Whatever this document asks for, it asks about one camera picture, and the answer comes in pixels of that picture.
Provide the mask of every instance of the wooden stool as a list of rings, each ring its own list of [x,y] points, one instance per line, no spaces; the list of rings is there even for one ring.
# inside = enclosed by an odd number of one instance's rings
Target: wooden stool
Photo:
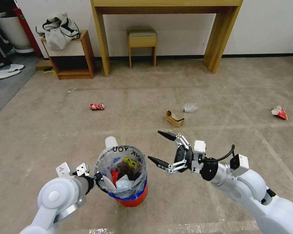
[[[129,67],[131,68],[131,48],[152,47],[153,65],[156,66],[157,33],[151,27],[132,27],[128,32]]]

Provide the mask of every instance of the stool cushion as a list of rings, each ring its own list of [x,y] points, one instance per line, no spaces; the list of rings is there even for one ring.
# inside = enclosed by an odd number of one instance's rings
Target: stool cushion
[[[134,36],[156,36],[156,31],[151,27],[131,27],[127,29],[130,37]]]

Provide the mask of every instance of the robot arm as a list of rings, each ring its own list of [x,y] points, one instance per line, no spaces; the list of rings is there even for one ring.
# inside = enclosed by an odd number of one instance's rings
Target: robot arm
[[[246,156],[234,155],[234,145],[228,154],[219,159],[206,158],[204,141],[196,140],[192,151],[191,144],[181,134],[158,133],[174,141],[178,147],[173,164],[148,157],[159,168],[166,170],[167,175],[187,169],[199,173],[229,198],[240,202],[255,217],[264,234],[293,234],[293,203],[278,197],[268,188],[264,179],[249,169]],[[230,164],[221,162],[230,155],[233,156]]]
[[[85,195],[94,187],[88,165],[82,163],[71,173],[69,165],[64,162],[56,168],[58,178],[46,183],[38,195],[39,210],[31,225],[20,234],[57,234],[58,223],[75,212],[86,202]]]

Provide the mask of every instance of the white cloth bag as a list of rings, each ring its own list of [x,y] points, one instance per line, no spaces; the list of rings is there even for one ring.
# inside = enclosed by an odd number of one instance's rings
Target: white cloth bag
[[[63,50],[72,40],[80,37],[80,31],[76,23],[67,17],[67,13],[53,13],[42,25],[44,32],[36,32],[46,37],[50,50]]]

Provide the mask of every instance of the black baseboard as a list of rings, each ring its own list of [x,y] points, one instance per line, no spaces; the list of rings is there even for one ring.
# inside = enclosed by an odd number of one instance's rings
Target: black baseboard
[[[202,59],[204,55],[158,55],[156,59]],[[293,53],[285,54],[232,54],[222,55],[222,58],[268,58],[268,57],[293,57]],[[151,58],[151,56],[131,56],[132,60],[144,61]],[[94,57],[96,61],[101,61],[101,57]],[[110,60],[128,60],[128,56],[112,56]]]

